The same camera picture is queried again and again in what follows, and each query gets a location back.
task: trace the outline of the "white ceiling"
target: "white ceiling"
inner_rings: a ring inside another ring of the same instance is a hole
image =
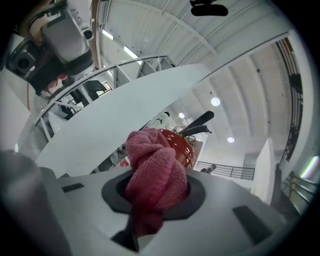
[[[189,0],[112,0],[104,29],[138,56],[168,55],[176,66],[204,63],[214,71],[221,66],[221,56],[229,55],[230,60],[237,56],[235,44],[245,47],[241,38],[250,36],[250,43],[263,38],[269,23],[278,18],[262,0],[222,3],[229,10],[227,17],[194,17]],[[108,55],[103,47],[101,54]],[[215,72],[167,109],[177,123],[179,112],[191,120],[207,110],[215,113],[208,124],[212,131],[206,143],[208,156],[217,145],[242,155],[258,152],[267,137],[274,139],[277,150],[284,149],[291,107],[283,65],[277,47],[270,44]],[[221,100],[218,107],[211,105],[212,97]],[[228,137],[235,138],[232,146]]]

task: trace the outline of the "red cloth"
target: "red cloth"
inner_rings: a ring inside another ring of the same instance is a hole
[[[162,226],[163,211],[187,197],[186,173],[175,150],[155,128],[131,132],[125,147],[135,171],[125,189],[135,234],[154,234]]]

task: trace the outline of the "pink towel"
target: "pink towel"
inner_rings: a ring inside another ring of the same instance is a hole
[[[187,197],[186,173],[155,128],[131,132],[125,146],[134,170],[125,196],[132,204],[135,234],[154,234],[162,226],[164,210]]]

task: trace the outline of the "metal railing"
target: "metal railing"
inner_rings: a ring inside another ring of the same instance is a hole
[[[288,74],[291,93],[290,130],[282,158],[279,162],[279,169],[282,171],[289,162],[297,144],[303,112],[303,90],[299,66],[289,40],[285,38],[275,44],[280,51]]]
[[[308,199],[309,196],[304,195],[304,193],[313,197],[316,192],[306,186],[313,186],[314,188],[317,188],[319,186],[318,183],[315,183],[311,180],[295,176],[293,172],[289,175],[289,177],[283,184],[289,187],[289,198],[291,197],[292,192],[294,192],[307,204],[310,204],[310,199]]]
[[[201,171],[202,169],[208,169],[212,165],[213,164],[209,162],[198,161],[193,169],[196,171]],[[223,164],[214,165],[216,166],[215,169],[210,170],[210,173],[213,174],[251,181],[254,179],[255,176],[255,168],[245,168]]]
[[[83,78],[79,79],[78,81],[74,82],[72,85],[64,88],[61,92],[59,92],[55,97],[53,97],[49,103],[41,110],[40,114],[37,116],[37,118],[34,120],[34,125],[36,125],[41,118],[48,112],[48,110],[54,105],[57,104],[59,102],[59,100],[62,97],[65,97],[66,95],[70,94],[71,92],[73,92],[76,89],[83,89],[82,85],[85,82],[90,81],[92,78],[94,78],[97,75],[106,73],[108,71],[112,71],[113,69],[119,68],[121,66],[130,64],[130,63],[135,63],[138,61],[146,61],[146,60],[150,60],[150,59],[158,59],[158,58],[166,58],[168,59],[169,62],[172,62],[166,55],[152,55],[152,56],[145,56],[145,57],[138,57],[138,58],[133,58],[130,60],[124,60],[121,61],[117,64],[113,64],[113,65],[109,65],[107,67],[101,68],[95,72],[92,72],[86,76],[84,76]]]

